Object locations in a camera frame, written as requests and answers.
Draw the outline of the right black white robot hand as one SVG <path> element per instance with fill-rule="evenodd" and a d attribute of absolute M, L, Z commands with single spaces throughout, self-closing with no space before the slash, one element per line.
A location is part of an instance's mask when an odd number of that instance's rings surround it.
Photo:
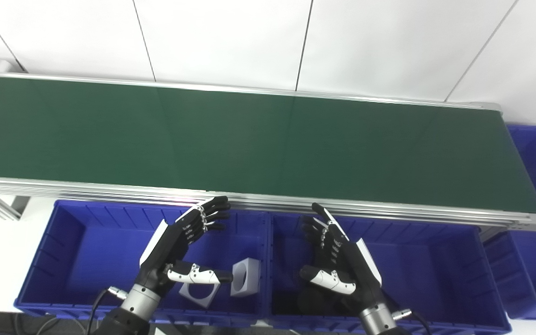
<path fill-rule="evenodd" d="M 311 208 L 319 218 L 303 216 L 302 229 L 314 248 L 314 261 L 300 269 L 300 277 L 330 292 L 353 314 L 385 304 L 381 275 L 363 240 L 351 241 L 321 204 Z"/>

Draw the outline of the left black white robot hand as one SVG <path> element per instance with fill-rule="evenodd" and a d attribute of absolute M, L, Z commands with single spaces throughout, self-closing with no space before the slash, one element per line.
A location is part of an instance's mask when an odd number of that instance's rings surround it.
<path fill-rule="evenodd" d="M 136 276 L 138 289 L 163 298 L 176 283 L 231 283 L 234 276 L 229 271 L 184 261 L 189 246 L 205 233 L 225 229 L 219 220 L 229 218 L 230 208 L 227 196 L 216 196 L 192 206 L 174 223 L 160 225 L 164 230 L 151 238 Z"/>

